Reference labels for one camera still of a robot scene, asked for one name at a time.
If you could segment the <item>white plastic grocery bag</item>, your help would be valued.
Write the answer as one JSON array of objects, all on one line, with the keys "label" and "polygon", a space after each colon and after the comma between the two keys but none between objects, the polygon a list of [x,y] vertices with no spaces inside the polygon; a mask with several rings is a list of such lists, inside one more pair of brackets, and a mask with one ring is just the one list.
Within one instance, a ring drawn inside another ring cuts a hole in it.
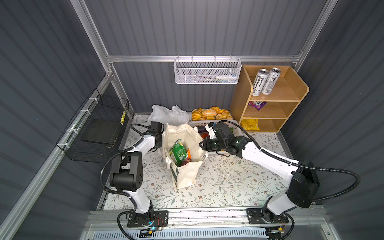
[{"label": "white plastic grocery bag", "polygon": [[165,126],[179,126],[189,122],[189,114],[180,109],[179,106],[172,106],[171,109],[168,109],[163,106],[153,105],[147,124],[149,125],[151,122],[159,122]]}]

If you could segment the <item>green snack bag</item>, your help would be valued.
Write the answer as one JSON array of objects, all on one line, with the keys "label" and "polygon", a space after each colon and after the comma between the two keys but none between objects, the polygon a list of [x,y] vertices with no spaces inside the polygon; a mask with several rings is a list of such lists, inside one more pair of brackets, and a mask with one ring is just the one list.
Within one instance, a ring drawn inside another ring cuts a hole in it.
[{"label": "green snack bag", "polygon": [[186,149],[181,139],[178,139],[170,148],[170,156],[177,167],[187,164],[190,160],[189,149]]}]

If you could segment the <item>beige canvas tote bag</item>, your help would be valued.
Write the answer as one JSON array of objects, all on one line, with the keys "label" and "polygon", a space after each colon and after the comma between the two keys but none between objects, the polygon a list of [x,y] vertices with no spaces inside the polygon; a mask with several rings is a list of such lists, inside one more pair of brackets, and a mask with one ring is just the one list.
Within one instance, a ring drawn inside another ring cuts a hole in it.
[{"label": "beige canvas tote bag", "polygon": [[166,168],[171,171],[175,190],[196,184],[199,168],[208,152],[199,144],[203,141],[196,127],[188,124],[167,125],[163,132],[163,156]]}]

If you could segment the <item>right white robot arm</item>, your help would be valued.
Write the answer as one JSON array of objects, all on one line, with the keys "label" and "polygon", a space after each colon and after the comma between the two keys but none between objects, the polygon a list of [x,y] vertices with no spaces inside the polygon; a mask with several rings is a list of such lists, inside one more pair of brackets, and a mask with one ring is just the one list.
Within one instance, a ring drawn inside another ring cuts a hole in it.
[{"label": "right white robot arm", "polygon": [[205,125],[209,133],[199,146],[208,152],[219,154],[224,151],[229,156],[254,162],[273,172],[288,183],[288,188],[271,195],[259,212],[265,222],[272,223],[278,216],[296,207],[309,208],[320,187],[320,182],[310,162],[284,158],[263,147],[248,133],[235,136],[229,128],[230,121],[210,122]]}]

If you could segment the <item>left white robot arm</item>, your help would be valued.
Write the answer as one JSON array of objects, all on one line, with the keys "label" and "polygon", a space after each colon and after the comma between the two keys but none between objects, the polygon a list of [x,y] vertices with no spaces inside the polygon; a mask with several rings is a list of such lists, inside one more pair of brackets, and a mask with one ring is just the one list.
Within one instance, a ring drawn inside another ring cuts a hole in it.
[{"label": "left white robot arm", "polygon": [[135,214],[152,216],[153,204],[141,189],[144,182],[143,157],[161,146],[165,126],[160,122],[151,122],[149,126],[132,124],[130,128],[141,138],[111,158],[109,180],[113,189],[110,193],[127,197],[133,204]]}]

